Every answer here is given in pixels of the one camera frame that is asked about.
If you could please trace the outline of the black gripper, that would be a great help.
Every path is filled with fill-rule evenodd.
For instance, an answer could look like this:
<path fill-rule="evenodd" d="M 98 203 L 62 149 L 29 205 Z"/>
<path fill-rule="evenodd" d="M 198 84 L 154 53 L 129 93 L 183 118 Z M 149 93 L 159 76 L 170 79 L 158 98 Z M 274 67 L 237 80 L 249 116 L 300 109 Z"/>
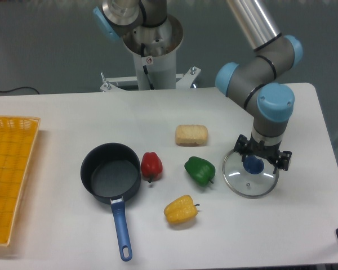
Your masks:
<path fill-rule="evenodd" d="M 241 134 L 233 151 L 240 154 L 242 161 L 245 161 L 246 157 L 251 155 L 267 160 L 273 164 L 273 173 L 276 174 L 278 170 L 288 171 L 292 156 L 291 151 L 279 151 L 280 144 L 267 146 L 264 141 L 257 142 L 253 137 L 248 140 L 246 136 Z"/>

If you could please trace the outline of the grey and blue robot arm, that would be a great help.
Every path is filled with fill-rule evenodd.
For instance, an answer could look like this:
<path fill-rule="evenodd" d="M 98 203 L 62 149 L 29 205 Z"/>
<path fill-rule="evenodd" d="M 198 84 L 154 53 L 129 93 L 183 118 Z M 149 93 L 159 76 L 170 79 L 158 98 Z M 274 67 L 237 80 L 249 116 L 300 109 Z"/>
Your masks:
<path fill-rule="evenodd" d="M 276 79 L 298 64 L 303 47 L 295 37 L 281 33 L 261 1 L 228 5 L 256 55 L 243 66 L 224 65 L 215 79 L 216 88 L 253 117 L 250 138 L 239 136 L 234 151 L 244 163 L 254 155 L 274 170 L 287 170 L 292 154 L 279 147 L 295 96 Z M 183 28 L 168 14 L 166 1 L 104 1 L 93 15 L 109 39 L 123 40 L 132 53 L 140 90 L 179 85 L 176 50 L 183 41 Z"/>

